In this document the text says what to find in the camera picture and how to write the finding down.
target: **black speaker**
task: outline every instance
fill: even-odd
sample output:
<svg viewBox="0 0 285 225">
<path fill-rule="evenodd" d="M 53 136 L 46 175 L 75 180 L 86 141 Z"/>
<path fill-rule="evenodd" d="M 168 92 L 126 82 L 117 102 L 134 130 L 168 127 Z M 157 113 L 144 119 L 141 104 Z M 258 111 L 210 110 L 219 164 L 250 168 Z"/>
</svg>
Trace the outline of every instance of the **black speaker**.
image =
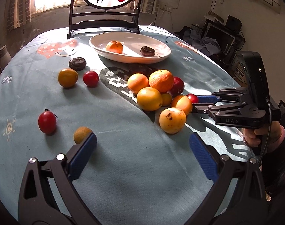
<svg viewBox="0 0 285 225">
<path fill-rule="evenodd" d="M 239 34 L 239 31 L 241 30 L 242 23 L 239 19 L 232 17 L 231 15 L 228 16 L 227 22 L 226 22 L 226 28 L 233 31 L 236 34 Z"/>
</svg>

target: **white plate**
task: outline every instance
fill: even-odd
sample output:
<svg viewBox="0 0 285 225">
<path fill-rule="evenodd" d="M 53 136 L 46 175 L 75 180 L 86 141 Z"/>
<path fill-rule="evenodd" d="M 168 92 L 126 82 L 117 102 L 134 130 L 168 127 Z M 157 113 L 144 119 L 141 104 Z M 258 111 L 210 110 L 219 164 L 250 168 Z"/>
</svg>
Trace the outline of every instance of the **white plate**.
<svg viewBox="0 0 285 225">
<path fill-rule="evenodd" d="M 119 41 L 123 44 L 124 50 L 122 54 L 106 51 L 106 45 L 112 40 Z M 100 56 L 121 63 L 158 63 L 168 58 L 171 54 L 171 49 L 159 40 L 145 35 L 122 31 L 112 31 L 95 35 L 90 39 L 90 46 L 93 47 Z M 144 57 L 140 53 L 140 49 L 143 46 L 153 48 L 155 55 L 152 57 Z"/>
</svg>

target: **light blue tablecloth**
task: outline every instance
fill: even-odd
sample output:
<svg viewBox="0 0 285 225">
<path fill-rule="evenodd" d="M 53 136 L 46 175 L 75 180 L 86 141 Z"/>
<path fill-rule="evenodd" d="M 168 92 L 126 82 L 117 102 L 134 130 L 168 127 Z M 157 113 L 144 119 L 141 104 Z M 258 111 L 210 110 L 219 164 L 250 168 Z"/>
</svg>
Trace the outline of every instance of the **light blue tablecloth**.
<svg viewBox="0 0 285 225">
<path fill-rule="evenodd" d="M 215 126 L 206 115 L 190 114 L 186 126 L 175 135 L 167 135 L 157 124 L 160 110 L 153 123 L 123 87 L 129 64 L 99 57 L 89 46 L 91 36 L 113 30 L 122 29 L 81 31 L 69 41 L 67 28 L 48 31 L 21 49 L 2 72 L 0 199 L 15 218 L 29 158 L 44 161 L 66 153 L 74 144 L 73 133 L 79 126 L 96 133 L 98 148 L 79 180 L 73 183 L 104 225 L 184 224 L 213 184 L 189 149 L 188 139 L 193 131 L 220 154 L 227 153 L 234 160 L 246 160 L 252 155 L 236 129 Z M 171 48 L 168 59 L 151 66 L 182 78 L 184 94 L 206 95 L 239 86 L 204 55 L 179 46 L 180 40 L 166 30 L 154 26 L 141 26 L 140 30 Z M 45 50 L 50 54 L 43 55 Z M 85 58 L 87 68 L 79 72 L 74 88 L 63 89 L 57 81 L 58 72 L 67 68 L 69 59 L 74 57 Z M 88 70 L 100 74 L 101 80 L 94 89 L 88 89 L 82 80 Z M 44 109 L 58 116 L 58 129 L 53 136 L 44 135 L 38 128 L 37 119 Z M 68 214 L 54 182 L 51 186 L 59 207 Z M 219 211 L 227 206 L 231 189 Z"/>
</svg>

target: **blue gripper pad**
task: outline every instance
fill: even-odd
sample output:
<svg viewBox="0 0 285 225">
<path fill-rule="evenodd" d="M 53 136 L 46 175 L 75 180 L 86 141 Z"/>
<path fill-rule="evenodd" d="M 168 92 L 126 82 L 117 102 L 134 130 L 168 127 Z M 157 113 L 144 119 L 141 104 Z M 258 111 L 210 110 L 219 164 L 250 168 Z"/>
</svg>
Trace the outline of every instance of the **blue gripper pad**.
<svg viewBox="0 0 285 225">
<path fill-rule="evenodd" d="M 80 177 L 84 167 L 86 166 L 91 154 L 97 147 L 97 136 L 91 133 L 90 136 L 83 143 L 74 158 L 70 161 L 69 178 L 71 181 Z"/>
<path fill-rule="evenodd" d="M 219 101 L 219 98 L 213 95 L 208 96 L 197 96 L 199 103 L 217 103 Z"/>
<path fill-rule="evenodd" d="M 189 146 L 197 158 L 206 177 L 215 183 L 219 177 L 217 172 L 217 163 L 212 158 L 211 154 L 206 148 L 206 144 L 202 141 L 197 133 L 191 134 L 189 138 Z"/>
</svg>

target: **orange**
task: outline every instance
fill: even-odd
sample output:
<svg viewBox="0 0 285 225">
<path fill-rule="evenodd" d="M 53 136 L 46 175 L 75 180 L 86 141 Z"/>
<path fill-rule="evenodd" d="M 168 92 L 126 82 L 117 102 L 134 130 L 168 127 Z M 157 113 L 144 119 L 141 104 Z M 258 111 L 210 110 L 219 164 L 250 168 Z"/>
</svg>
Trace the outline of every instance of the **orange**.
<svg viewBox="0 0 285 225">
<path fill-rule="evenodd" d="M 158 90 L 146 87 L 141 89 L 136 100 L 141 109 L 145 111 L 155 111 L 162 106 L 162 97 Z"/>
<path fill-rule="evenodd" d="M 173 98 L 169 93 L 161 93 L 161 97 L 163 106 L 169 106 L 171 104 Z"/>
<path fill-rule="evenodd" d="M 163 131 L 169 134 L 179 132 L 186 122 L 184 111 L 179 108 L 171 107 L 163 110 L 159 116 L 159 125 Z"/>
<path fill-rule="evenodd" d="M 173 87 L 174 77 L 170 71 L 158 70 L 150 75 L 149 84 L 160 93 L 164 93 Z"/>
<path fill-rule="evenodd" d="M 110 41 L 107 46 L 106 46 L 106 51 L 109 51 L 109 52 L 115 52 L 115 53 L 119 53 L 119 54 L 122 54 L 123 53 L 123 45 L 121 42 L 119 41 Z"/>
<path fill-rule="evenodd" d="M 70 88 L 76 84 L 78 73 L 71 68 L 63 69 L 58 74 L 58 82 L 64 88 Z"/>
<path fill-rule="evenodd" d="M 176 96 L 171 103 L 171 107 L 177 107 L 185 112 L 186 115 L 192 111 L 192 103 L 187 96 Z"/>
<path fill-rule="evenodd" d="M 74 133 L 74 142 L 78 145 L 80 144 L 88 134 L 92 132 L 91 129 L 87 127 L 79 127 Z"/>
<path fill-rule="evenodd" d="M 128 79 L 128 89 L 137 94 L 141 89 L 149 87 L 149 80 L 141 73 L 136 73 Z"/>
</svg>

